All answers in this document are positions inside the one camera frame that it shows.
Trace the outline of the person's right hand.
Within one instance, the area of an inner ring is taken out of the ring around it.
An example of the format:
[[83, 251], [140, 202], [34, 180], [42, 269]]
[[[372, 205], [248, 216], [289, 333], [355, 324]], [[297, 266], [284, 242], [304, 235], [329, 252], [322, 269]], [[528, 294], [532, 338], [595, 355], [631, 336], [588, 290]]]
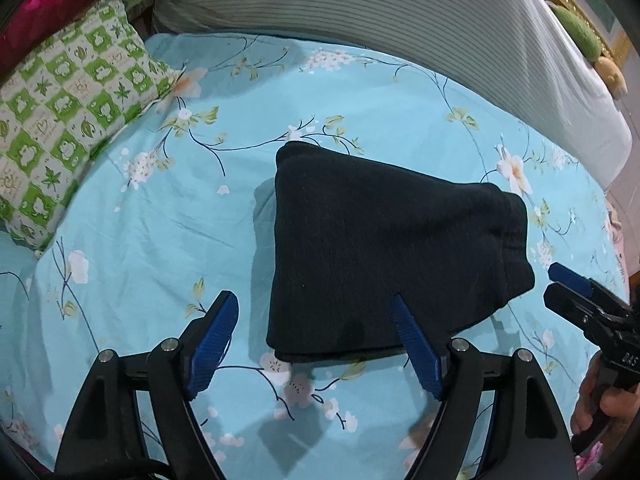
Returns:
[[582, 434], [594, 421], [597, 410], [611, 419], [611, 426], [603, 437], [623, 437], [639, 409], [639, 386], [617, 388], [608, 387], [600, 394], [599, 407], [596, 408], [597, 379], [601, 367], [601, 352], [590, 360], [586, 376], [579, 387], [578, 400], [570, 418], [573, 434]]

